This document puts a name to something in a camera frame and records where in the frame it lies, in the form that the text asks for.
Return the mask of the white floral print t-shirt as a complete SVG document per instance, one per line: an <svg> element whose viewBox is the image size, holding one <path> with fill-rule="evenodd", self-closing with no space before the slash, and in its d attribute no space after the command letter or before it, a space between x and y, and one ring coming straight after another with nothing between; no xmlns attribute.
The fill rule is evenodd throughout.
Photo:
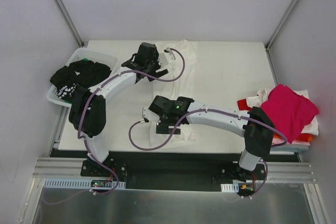
<svg viewBox="0 0 336 224"><path fill-rule="evenodd" d="M174 82L153 82L153 98L156 95L161 95L170 100L175 100L178 97L191 98L194 91L194 70L197 60L198 42L191 42L188 40L181 41L157 41L156 46L159 51L166 48L174 48L178 50L185 59L185 69L182 76ZM169 74L162 77L163 79L174 79L182 71L182 59L177 52L173 52L176 60L168 65ZM185 146L196 141L196 135L191 126L181 125L181 134L173 135L170 141L160 150ZM156 147L161 145L169 137L164 134L156 134L156 124L151 123L149 133L149 147Z"/></svg>

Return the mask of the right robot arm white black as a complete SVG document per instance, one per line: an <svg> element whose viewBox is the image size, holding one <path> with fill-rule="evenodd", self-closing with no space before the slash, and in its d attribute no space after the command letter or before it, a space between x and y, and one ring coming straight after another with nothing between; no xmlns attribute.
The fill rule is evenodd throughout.
<svg viewBox="0 0 336 224"><path fill-rule="evenodd" d="M145 121L162 125L160 134L173 135L180 125L206 125L229 131L244 138L245 147L239 162L226 169L232 179L245 182L255 173L262 158L269 155L275 126L259 107L251 111L229 111L208 106L192 98L178 97L170 100L157 95L152 103L143 108Z"/></svg>

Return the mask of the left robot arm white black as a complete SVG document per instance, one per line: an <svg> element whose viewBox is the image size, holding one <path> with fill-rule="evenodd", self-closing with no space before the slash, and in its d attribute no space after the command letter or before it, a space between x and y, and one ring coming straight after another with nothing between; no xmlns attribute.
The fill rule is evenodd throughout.
<svg viewBox="0 0 336 224"><path fill-rule="evenodd" d="M77 138L83 140L88 161L93 163L92 168L99 176L105 176L111 171L111 163L106 160L109 151L103 136L108 102L143 78L153 81L168 74L169 71L164 67L174 60L174 53L170 49L159 52L155 44L143 42L116 73L91 88L76 88L69 122L77 131Z"/></svg>

